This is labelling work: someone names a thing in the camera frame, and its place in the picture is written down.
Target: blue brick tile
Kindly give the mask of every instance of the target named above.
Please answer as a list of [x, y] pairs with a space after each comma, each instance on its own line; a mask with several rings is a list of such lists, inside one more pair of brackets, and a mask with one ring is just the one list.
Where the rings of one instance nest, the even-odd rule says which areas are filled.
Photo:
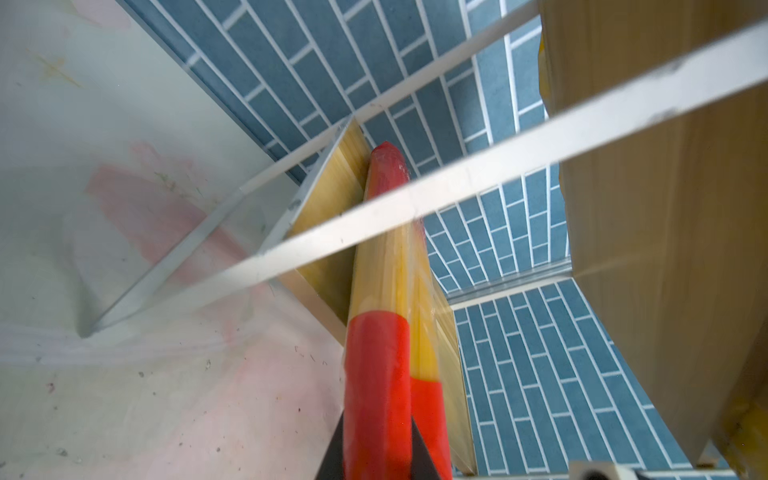
[[380, 3], [399, 50], [424, 35], [424, 25], [414, 0], [380, 0]]
[[396, 114], [400, 112], [401, 110], [405, 110], [407, 107], [410, 107], [413, 105], [413, 97], [410, 95], [403, 98], [401, 101], [394, 104], [392, 107], [389, 107], [389, 113]]
[[549, 205], [549, 223], [551, 225], [556, 225], [560, 222], [565, 222], [565, 202], [563, 201], [563, 194], [560, 192], [559, 188], [550, 190]]
[[533, 110], [520, 115], [520, 131], [526, 131], [544, 122], [544, 105], [539, 105]]
[[475, 76], [469, 75], [457, 81], [449, 89], [462, 136], [468, 137], [485, 128]]
[[310, 138], [322, 133], [326, 128], [328, 124], [319, 115], [304, 124], [304, 131]]
[[533, 264], [539, 265], [549, 261], [549, 245], [539, 245], [533, 249]]
[[538, 335], [538, 328], [533, 322], [533, 316], [531, 311], [527, 308], [521, 308], [515, 310], [515, 315], [518, 317], [518, 325], [523, 332], [525, 343], [528, 345], [528, 351], [531, 355], [537, 353], [544, 353], [544, 343], [541, 342], [541, 337]]
[[228, 108], [245, 127], [246, 131], [253, 134], [262, 145], [272, 141], [272, 135], [259, 123], [234, 93], [219, 79], [216, 73], [204, 61], [197, 62], [192, 67], [192, 72], [216, 95], [221, 103]]
[[634, 390], [635, 395], [637, 395], [637, 399], [640, 400], [641, 405], [653, 405], [648, 398], [647, 393], [645, 390], [643, 390], [643, 387], [640, 385], [640, 382], [637, 381], [637, 377], [634, 376], [634, 373], [632, 372], [632, 369], [629, 368], [629, 365], [627, 365], [627, 361], [624, 360], [624, 357], [621, 355], [621, 352], [619, 352], [619, 349], [612, 345], [611, 348], [614, 350], [614, 353], [616, 354], [616, 358], [619, 361], [619, 366], [622, 370], [624, 370], [624, 373], [627, 375], [627, 380], [629, 380], [629, 384]]
[[[499, 19], [498, 2], [484, 2], [469, 12], [469, 26], [473, 34]], [[509, 87], [507, 54], [504, 41], [499, 40], [481, 50], [477, 55], [478, 71], [483, 95], [488, 100], [486, 108], [494, 142], [515, 134], [512, 113], [512, 97]]]
[[520, 445], [523, 448], [523, 455], [525, 455], [528, 468], [543, 468], [544, 458], [541, 456], [533, 425], [528, 420], [515, 422], [515, 425], [518, 427]]
[[491, 315], [485, 319], [485, 326], [488, 327], [488, 335], [491, 337], [491, 343], [493, 344], [493, 353], [496, 355], [497, 362], [503, 362], [509, 360], [509, 348], [507, 348], [507, 341], [504, 338], [504, 332], [502, 331], [502, 325], [498, 321], [496, 315]]
[[504, 456], [502, 455], [502, 447], [498, 444], [496, 427], [493, 425], [483, 425], [480, 427], [480, 433], [485, 444], [485, 454], [488, 456], [488, 469], [503, 470]]
[[554, 426], [558, 429], [560, 440], [563, 441], [565, 456], [569, 462], [586, 461], [587, 453], [576, 430], [576, 425], [571, 417], [557, 417], [554, 419]]
[[507, 399], [509, 400], [509, 408], [512, 411], [512, 416], [516, 419], [527, 417], [528, 407], [525, 405], [523, 391], [520, 387], [518, 376], [515, 373], [515, 364], [502, 363], [498, 366], [498, 370], [502, 375], [504, 391], [507, 392]]
[[347, 25], [379, 91], [401, 81], [402, 73], [373, 4], [363, 7]]
[[451, 240], [453, 240], [454, 243], [469, 240], [469, 235], [467, 235], [467, 230], [464, 228], [462, 217], [458, 214], [458, 208], [446, 210], [440, 214], [440, 217], [442, 217], [442, 221], [445, 223], [445, 227], [448, 229], [448, 233], [450, 233]]
[[547, 172], [545, 170], [525, 177], [525, 193], [528, 195], [528, 212], [531, 215], [547, 210]]
[[446, 292], [452, 292], [453, 290], [458, 290], [458, 285], [456, 285], [456, 282], [449, 276], [447, 278], [441, 279], [440, 283], [442, 283], [443, 289], [445, 289]]
[[482, 267], [476, 266], [475, 268], [471, 268], [468, 270], [469, 278], [472, 279], [475, 283], [485, 282], [487, 279], [485, 278], [485, 273], [482, 271]]
[[186, 61], [194, 50], [181, 34], [165, 19], [149, 0], [125, 0], [128, 7], [132, 8], [136, 15], [154, 31], [168, 48], [181, 59]]
[[515, 258], [518, 259], [518, 272], [531, 269], [531, 252], [528, 249], [528, 237], [515, 240]]
[[305, 118], [314, 111], [312, 102], [250, 15], [243, 15], [229, 33], [294, 118]]
[[451, 111], [440, 80], [434, 80], [416, 92], [424, 118], [443, 164], [449, 164], [462, 156], [462, 146], [456, 136]]
[[549, 166], [549, 179], [551, 187], [560, 185], [560, 164], [552, 164]]
[[162, 0], [161, 4], [237, 91], [245, 95], [259, 84], [253, 72], [197, 4], [190, 0]]
[[615, 372], [619, 370], [618, 365], [614, 361], [614, 357], [611, 355], [611, 351], [608, 345], [603, 340], [603, 336], [598, 330], [598, 326], [595, 324], [592, 318], [578, 320], [579, 330], [581, 335], [584, 336], [584, 341], [587, 343], [587, 348], [592, 352], [594, 362], [597, 363], [598, 369], [602, 373]]
[[472, 443], [475, 444], [475, 457], [477, 457], [478, 473], [480, 475], [487, 475], [488, 466], [485, 464], [485, 456], [482, 452], [482, 443], [480, 443], [480, 430], [478, 430], [478, 424], [475, 421], [475, 405], [474, 399], [472, 399], [472, 397], [470, 397], [468, 405], [469, 423], [472, 426]]
[[541, 36], [536, 35], [512, 50], [515, 89], [520, 108], [525, 108], [541, 100], [538, 93], [538, 46], [540, 41]]
[[549, 358], [539, 356], [533, 359], [533, 365], [538, 373], [538, 381], [541, 384], [541, 390], [547, 397], [547, 404], [552, 413], [565, 413], [568, 411], [568, 405], [565, 403], [563, 393], [560, 391], [560, 382], [554, 376], [552, 365], [549, 364]]
[[332, 124], [349, 114], [349, 107], [314, 51], [304, 55], [293, 67]]
[[429, 138], [427, 132], [424, 130], [424, 124], [422, 124], [419, 118], [419, 113], [416, 110], [411, 110], [405, 113], [403, 116], [395, 120], [397, 128], [400, 130], [402, 139], [408, 146], [408, 151], [416, 163], [426, 160], [432, 157], [435, 152], [432, 150], [432, 146], [429, 144]]
[[304, 135], [268, 91], [259, 93], [250, 101], [250, 106], [290, 150], [297, 149], [306, 141]]
[[669, 428], [667, 428], [667, 424], [661, 419], [659, 412], [657, 412], [656, 409], [647, 409], [645, 413], [648, 415], [648, 420], [650, 421], [651, 426], [656, 430], [656, 435], [659, 436], [661, 445], [670, 456], [670, 461], [672, 461], [672, 463], [688, 463], [688, 458], [686, 458], [683, 450], [675, 441]]
[[469, 233], [475, 241], [475, 247], [478, 250], [485, 250], [491, 246], [491, 240], [488, 238], [488, 229], [485, 227], [483, 219], [473, 220], [467, 223]]
[[560, 292], [558, 292], [558, 288], [554, 285], [544, 285], [539, 290], [544, 294], [544, 298], [547, 300], [555, 298], [556, 296], [560, 296]]
[[469, 315], [469, 323], [472, 325], [472, 333], [475, 334], [475, 341], [487, 339], [488, 335], [485, 333], [485, 322], [482, 321], [480, 307], [477, 305], [468, 306], [467, 314]]
[[424, 229], [427, 230], [427, 233], [430, 235], [436, 235], [443, 231], [442, 222], [440, 222], [437, 214], [429, 214], [424, 217]]
[[502, 439], [502, 449], [504, 450], [504, 457], [507, 459], [508, 472], [511, 475], [523, 474], [525, 473], [525, 464], [503, 393], [491, 394], [491, 407], [498, 426], [498, 436]]
[[467, 270], [465, 270], [460, 261], [456, 260], [455, 262], [449, 263], [448, 269], [453, 273], [453, 278], [456, 279], [459, 288], [464, 289], [472, 286], [472, 281], [469, 279], [469, 275], [467, 275]]
[[478, 260], [478, 256], [475, 254], [475, 249], [471, 243], [467, 242], [456, 245], [456, 250], [458, 250], [458, 255], [464, 260], [467, 268], [471, 269], [480, 265], [480, 260]]
[[536, 323], [539, 326], [552, 323], [552, 318], [549, 316], [547, 306], [544, 304], [544, 300], [541, 298], [541, 292], [538, 289], [525, 292], [525, 297], [528, 299], [528, 304], [531, 305], [531, 310], [533, 310], [533, 314], [536, 317]]
[[480, 197], [485, 216], [488, 219], [488, 227], [495, 230], [504, 227], [507, 220], [504, 218], [504, 208], [502, 206], [502, 196], [498, 190], [492, 190]]
[[483, 316], [493, 315], [494, 313], [496, 313], [496, 307], [493, 305], [493, 302], [481, 303], [480, 310], [482, 311]]
[[472, 68], [472, 60], [464, 60], [462, 63], [458, 64], [454, 68], [451, 68], [445, 73], [445, 81], [451, 81], [470, 68]]
[[595, 409], [605, 409], [611, 406], [611, 399], [608, 398], [603, 382], [600, 380], [600, 374], [595, 369], [592, 360], [589, 358], [587, 350], [574, 350], [571, 352], [571, 358], [576, 366], [581, 383], [589, 397], [592, 407]]
[[510, 296], [509, 299], [512, 301], [513, 308], [528, 306], [528, 303], [525, 301], [525, 296], [522, 293], [516, 293], [515, 295]]
[[432, 50], [429, 48], [429, 43], [425, 41], [403, 55], [402, 63], [406, 67], [406, 72], [411, 75], [425, 67], [432, 59]]
[[507, 232], [506, 229], [504, 230], [497, 230], [494, 233], [491, 233], [491, 237], [493, 237], [493, 245], [496, 249], [496, 255], [498, 257], [506, 257], [508, 255], [512, 255], [512, 244], [509, 243], [509, 232]]
[[458, 203], [458, 206], [462, 209], [464, 219], [467, 221], [474, 220], [475, 218], [480, 217], [482, 214], [477, 197], [471, 197], [467, 200], [461, 201]]
[[514, 273], [517, 271], [517, 267], [515, 267], [515, 258], [514, 257], [506, 257], [506, 258], [500, 258], [498, 259], [498, 264], [502, 268], [502, 273], [504, 275], [508, 275], [510, 273]]
[[509, 343], [512, 358], [515, 360], [515, 366], [518, 367], [518, 374], [520, 375], [522, 385], [536, 383], [536, 375], [531, 366], [531, 357], [528, 356], [528, 352], [525, 350], [522, 337], [519, 335], [508, 336], [507, 343]]
[[473, 138], [466, 143], [467, 153], [474, 154], [476, 151], [483, 150], [488, 147], [488, 136], [483, 134], [477, 138]]
[[293, 57], [307, 44], [308, 41], [299, 22], [293, 17], [293, 13], [285, 2], [260, 2], [259, 0], [248, 2], [287, 58]]
[[498, 280], [502, 278], [501, 272], [498, 271], [498, 265], [496, 264], [496, 255], [493, 254], [493, 250], [486, 250], [480, 253], [480, 261], [482, 262], [485, 273], [488, 275], [488, 280]]
[[496, 309], [498, 316], [502, 320], [505, 333], [514, 333], [518, 331], [518, 324], [515, 322], [515, 315], [512, 313], [512, 307], [509, 306], [509, 300], [500, 298], [496, 300]]
[[594, 462], [610, 462], [611, 454], [608, 453], [603, 435], [600, 433], [598, 424], [594, 420], [592, 410], [587, 404], [581, 387], [577, 382], [570, 382], [563, 384], [563, 390], [568, 398], [568, 403], [571, 404], [571, 411], [574, 413], [576, 425], [578, 425], [579, 432], [582, 438], [584, 438], [584, 443], [592, 460]]
[[525, 216], [524, 204], [508, 207], [507, 215], [509, 215], [509, 228], [512, 232], [512, 238], [516, 239], [528, 234], [528, 219]]
[[502, 387], [501, 380], [498, 379], [498, 373], [496, 372], [496, 359], [493, 356], [493, 350], [491, 350], [491, 344], [488, 342], [480, 342], [475, 345], [480, 356], [480, 365], [482, 371], [485, 374], [485, 386], [488, 391], [499, 390]]
[[352, 102], [354, 108], [360, 108], [374, 98], [376, 98], [376, 92], [373, 90], [373, 86], [371, 86], [371, 82], [369, 81], [349, 93], [349, 101]]
[[437, 255], [430, 255], [429, 256], [429, 266], [432, 268], [432, 271], [435, 272], [435, 275], [438, 278], [444, 277], [449, 274], [448, 268], [445, 267], [445, 264], [440, 260], [440, 257]]
[[453, 249], [453, 244], [448, 238], [448, 235], [445, 233], [435, 235], [432, 237], [432, 241], [435, 243], [435, 248], [437, 248], [437, 251], [439, 251], [442, 255], [443, 260], [446, 262], [452, 262], [453, 260], [458, 259], [456, 250]]
[[539, 215], [538, 217], [531, 218], [531, 243], [533, 245], [541, 245], [547, 243], [547, 214]]
[[576, 282], [574, 282], [573, 279], [559, 282], [558, 286], [560, 287], [560, 291], [563, 293], [563, 298], [565, 298], [565, 301], [568, 302], [568, 308], [571, 309], [571, 313], [574, 314], [574, 318], [589, 315], [587, 305], [581, 298], [578, 287], [576, 286]]
[[629, 443], [629, 439], [624, 433], [624, 429], [621, 428], [618, 415], [616, 415], [615, 412], [598, 413], [598, 421], [603, 427], [605, 439], [611, 446], [616, 462], [637, 462], [637, 456], [634, 454], [634, 450], [632, 450], [632, 444]]
[[293, 4], [342, 87], [358, 81], [364, 75], [362, 66], [330, 4], [317, 0], [293, 0]]
[[549, 351], [550, 358], [552, 358], [554, 370], [558, 373], [560, 380], [575, 378], [576, 374], [571, 366], [571, 360], [568, 359], [568, 354], [565, 352], [563, 343], [560, 341], [558, 331], [554, 327], [541, 329], [541, 336], [544, 337], [544, 343], [547, 344], [547, 350]]
[[616, 407], [634, 440], [634, 444], [637, 446], [637, 450], [643, 457], [646, 468], [649, 470], [669, 468], [667, 460], [656, 443], [656, 439], [645, 422], [640, 407], [634, 401], [624, 378], [622, 376], [609, 376], [605, 378], [605, 383], [614, 398], [614, 402], [616, 402]]
[[458, 2], [424, 0], [424, 10], [432, 30], [432, 37], [435, 39], [437, 55], [446, 53], [466, 40], [462, 11]]
[[551, 229], [552, 261], [565, 258], [565, 241], [568, 238], [568, 227], [559, 225]]
[[491, 415], [491, 406], [488, 404], [488, 396], [485, 384], [482, 380], [482, 372], [479, 369], [469, 370], [469, 388], [472, 391], [472, 400], [475, 401], [475, 410], [478, 414], [478, 422], [489, 422], [493, 420]]
[[565, 346], [571, 348], [573, 346], [583, 345], [578, 330], [576, 330], [576, 325], [574, 325], [571, 315], [568, 314], [568, 310], [565, 308], [563, 301], [560, 299], [549, 300], [547, 304], [549, 305], [550, 311], [552, 311], [554, 322], [557, 323], [558, 328], [560, 329], [560, 334], [563, 336]]
[[519, 178], [515, 178], [502, 185], [502, 189], [504, 190], [504, 199], [507, 201], [507, 205], [523, 199], [523, 182]]
[[456, 326], [458, 337], [462, 341], [462, 351], [464, 352], [465, 367], [471, 368], [480, 365], [478, 354], [475, 351], [475, 341], [472, 339], [472, 331], [469, 324], [463, 323]]

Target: wooden panel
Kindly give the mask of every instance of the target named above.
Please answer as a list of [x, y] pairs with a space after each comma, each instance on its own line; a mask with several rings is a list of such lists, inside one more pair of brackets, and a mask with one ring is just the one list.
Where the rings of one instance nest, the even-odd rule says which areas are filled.
[[[540, 8], [551, 111], [768, 9], [750, 0]], [[768, 313], [767, 124], [763, 85], [561, 166], [574, 278], [692, 462]]]

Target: blue tile wall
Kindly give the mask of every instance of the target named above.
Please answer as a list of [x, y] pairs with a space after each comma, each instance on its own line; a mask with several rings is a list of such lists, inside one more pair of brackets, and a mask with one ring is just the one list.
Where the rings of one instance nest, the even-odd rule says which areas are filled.
[[573, 280], [454, 315], [480, 472], [690, 468]]
[[[122, 0], [276, 160], [526, 0]], [[545, 121], [541, 22], [523, 25], [363, 125], [413, 177]], [[289, 175], [303, 180], [311, 161]], [[568, 256], [556, 166], [437, 212], [447, 293]]]

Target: tiled floor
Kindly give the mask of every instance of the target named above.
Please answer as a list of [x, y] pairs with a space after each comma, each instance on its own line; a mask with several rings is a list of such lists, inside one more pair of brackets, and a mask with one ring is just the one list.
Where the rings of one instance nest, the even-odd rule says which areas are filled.
[[690, 467], [573, 280], [454, 314], [481, 475]]

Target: white wall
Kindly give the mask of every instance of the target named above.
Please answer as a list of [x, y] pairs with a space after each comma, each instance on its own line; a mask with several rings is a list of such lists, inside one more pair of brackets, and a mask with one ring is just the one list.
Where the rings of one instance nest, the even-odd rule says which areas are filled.
[[[78, 335], [270, 163], [113, 0], [0, 3], [0, 478], [314, 474], [341, 347], [278, 286]], [[295, 192], [250, 197], [168, 288], [254, 251]]]

